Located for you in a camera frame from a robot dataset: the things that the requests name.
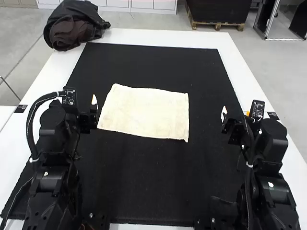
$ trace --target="white towel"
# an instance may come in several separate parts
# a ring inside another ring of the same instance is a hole
[[[114,84],[101,110],[98,128],[149,138],[189,138],[189,96]]]

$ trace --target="black jacket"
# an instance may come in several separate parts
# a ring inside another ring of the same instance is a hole
[[[60,51],[101,38],[111,24],[97,13],[98,7],[89,1],[64,0],[50,15],[44,28],[48,46]]]

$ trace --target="wooden pallet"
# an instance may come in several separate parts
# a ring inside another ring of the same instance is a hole
[[[197,22],[197,21],[193,20],[191,11],[190,11],[189,6],[188,6],[187,3],[186,3],[186,10],[187,10],[188,17],[189,17],[189,20],[190,20],[190,23],[191,23],[191,27],[192,27],[193,30],[196,30],[196,26],[197,25],[214,25],[215,26],[215,30],[217,30],[217,31],[221,29],[221,25],[234,25],[234,26],[237,26],[237,30],[238,31],[243,31],[243,29],[244,29],[245,23],[212,23],[212,22],[208,23],[208,22]]]

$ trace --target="black mat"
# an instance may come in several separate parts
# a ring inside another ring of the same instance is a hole
[[[192,225],[209,217],[210,196],[235,201],[238,148],[221,134],[220,116],[224,105],[242,111],[217,50],[88,43],[67,83],[77,89],[80,109],[88,111],[95,93],[100,111],[114,83],[187,92],[189,142],[105,130],[82,135],[77,167],[85,216]],[[16,187],[30,176],[25,170]],[[22,216],[25,204],[13,214]]]

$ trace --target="white table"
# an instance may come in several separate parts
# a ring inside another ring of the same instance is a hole
[[[0,105],[0,132],[14,113],[16,106]]]
[[[266,111],[274,111],[228,33],[111,29],[106,31],[102,39],[95,42],[146,46],[216,48],[220,53],[242,110],[249,110],[252,100],[257,99],[265,101]],[[85,44],[82,44],[80,47],[69,52],[54,52],[22,99],[21,104],[32,105],[37,98],[48,92],[61,91],[69,79],[84,47]],[[38,139],[40,115],[47,107],[48,103],[42,105],[36,113],[34,119],[35,140]],[[30,150],[25,138],[25,122],[29,108],[30,106],[27,107],[23,114],[13,114],[0,133],[1,210],[30,156]],[[297,203],[301,228],[307,230],[307,198],[305,195],[307,191],[307,165],[289,135],[287,138],[289,140],[289,147],[283,158],[281,173],[283,173],[285,180],[289,183]],[[8,221],[7,230],[20,230],[22,225],[23,221],[20,220]],[[111,229],[113,230],[151,230],[156,228],[162,230],[168,230],[170,228],[185,229],[167,226],[111,225]]]

